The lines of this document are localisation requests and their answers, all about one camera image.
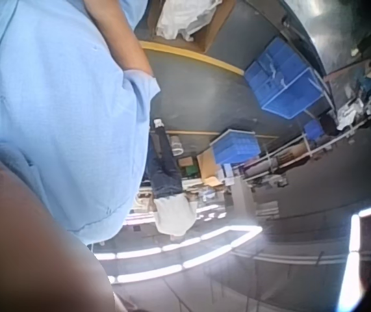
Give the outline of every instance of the gray floor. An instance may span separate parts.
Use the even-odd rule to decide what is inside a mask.
[[[189,58],[147,51],[160,84],[161,93],[152,102],[151,117],[162,118],[169,130],[214,131],[241,129],[277,140],[260,140],[262,146],[275,148],[298,135],[311,117],[301,113],[286,120],[262,110],[244,78],[229,71]],[[324,100],[311,112],[325,110]],[[207,147],[206,136],[181,137],[189,153]]]
[[[277,36],[278,31],[252,6],[238,0],[218,33],[208,55],[246,69]],[[147,14],[136,29],[141,40],[151,40]],[[298,135],[311,117],[301,113],[286,120],[261,110],[243,77],[189,58],[147,51],[161,93],[154,99],[152,118],[162,118],[169,130],[222,132],[228,128],[273,135],[260,140],[272,150]],[[318,101],[310,111],[318,115],[328,108]],[[187,154],[207,148],[213,137],[181,136]]]

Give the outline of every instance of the cardboard box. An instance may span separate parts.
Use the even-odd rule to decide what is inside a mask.
[[[199,171],[201,172],[201,180],[205,185],[216,187],[222,183],[217,178],[216,174],[221,167],[216,164],[212,148],[205,150],[197,156]]]
[[[194,164],[192,157],[185,157],[178,160],[178,164],[180,167],[188,167]]]
[[[192,35],[194,37],[193,42],[185,41],[181,35],[178,35],[175,40],[167,40],[156,35],[156,27],[164,3],[165,0],[151,0],[147,26],[151,31],[152,40],[168,46],[175,46],[195,52],[205,53],[210,48],[222,25],[229,17],[236,0],[223,0],[223,3],[217,6],[211,23],[209,23],[207,26],[204,26],[202,29]]]

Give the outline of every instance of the white shirt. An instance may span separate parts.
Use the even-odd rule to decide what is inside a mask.
[[[198,202],[189,202],[184,193],[154,200],[157,212],[153,213],[159,233],[183,236],[197,219]]]

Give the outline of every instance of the sneaker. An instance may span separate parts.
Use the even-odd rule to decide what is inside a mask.
[[[153,123],[155,124],[155,128],[164,127],[164,124],[162,123],[162,119],[155,119]]]

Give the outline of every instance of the white cloth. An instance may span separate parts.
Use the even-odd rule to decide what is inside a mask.
[[[159,233],[183,236],[197,219],[197,201],[188,201],[184,193],[154,200],[153,213]]]
[[[166,0],[158,20],[156,33],[173,40],[180,33],[186,41],[208,25],[222,0]]]

